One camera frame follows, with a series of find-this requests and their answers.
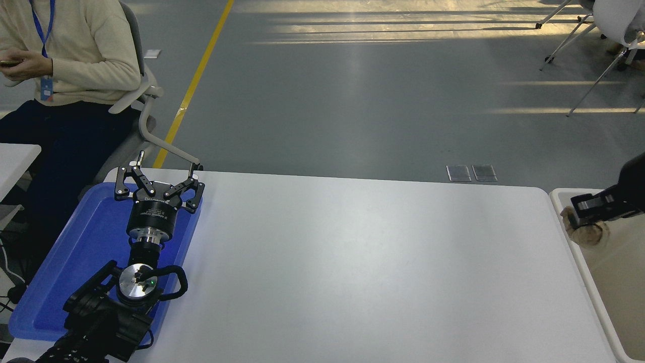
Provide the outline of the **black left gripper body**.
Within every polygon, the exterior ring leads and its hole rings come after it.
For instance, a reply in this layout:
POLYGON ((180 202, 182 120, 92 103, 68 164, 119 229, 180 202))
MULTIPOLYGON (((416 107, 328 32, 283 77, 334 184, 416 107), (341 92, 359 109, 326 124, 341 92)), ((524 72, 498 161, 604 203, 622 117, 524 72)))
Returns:
POLYGON ((129 235, 136 235, 144 229, 159 230, 165 235, 174 234, 183 200, 178 195, 166 198, 165 194, 170 193, 173 185, 158 181, 153 181, 152 184, 155 195, 149 196, 143 188, 134 193, 134 204, 126 226, 129 235))

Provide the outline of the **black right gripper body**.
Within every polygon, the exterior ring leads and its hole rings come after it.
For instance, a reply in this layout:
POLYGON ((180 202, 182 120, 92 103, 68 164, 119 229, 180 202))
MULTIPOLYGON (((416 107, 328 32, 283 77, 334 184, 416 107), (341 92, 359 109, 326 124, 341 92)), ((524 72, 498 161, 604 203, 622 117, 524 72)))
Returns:
POLYGON ((618 185, 620 198, 634 209, 644 212, 644 152, 622 166, 618 185))

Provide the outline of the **person's left hand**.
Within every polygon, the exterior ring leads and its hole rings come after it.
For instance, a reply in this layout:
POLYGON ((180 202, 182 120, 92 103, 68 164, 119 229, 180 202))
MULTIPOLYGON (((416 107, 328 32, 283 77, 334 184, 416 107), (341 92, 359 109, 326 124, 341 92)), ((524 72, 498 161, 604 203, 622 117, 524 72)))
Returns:
POLYGON ((2 74, 10 81, 53 76, 53 61, 36 51, 10 48, 2 53, 2 60, 19 62, 14 67, 2 68, 2 74))

